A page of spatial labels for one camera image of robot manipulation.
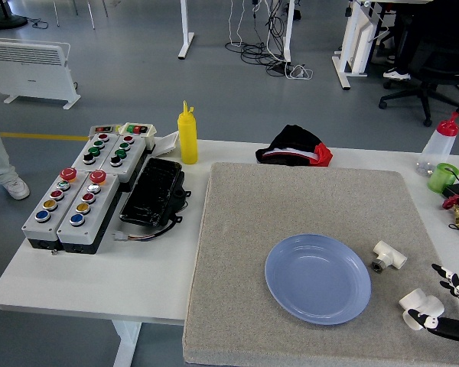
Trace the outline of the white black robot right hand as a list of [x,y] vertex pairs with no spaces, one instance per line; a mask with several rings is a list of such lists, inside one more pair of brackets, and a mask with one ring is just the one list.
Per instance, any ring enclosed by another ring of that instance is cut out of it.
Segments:
[[[431,265],[446,281],[441,281],[442,287],[447,288],[451,295],[459,299],[459,276],[440,265]],[[421,327],[437,336],[459,342],[459,320],[448,317],[434,317],[416,309],[407,309],[406,313]]]

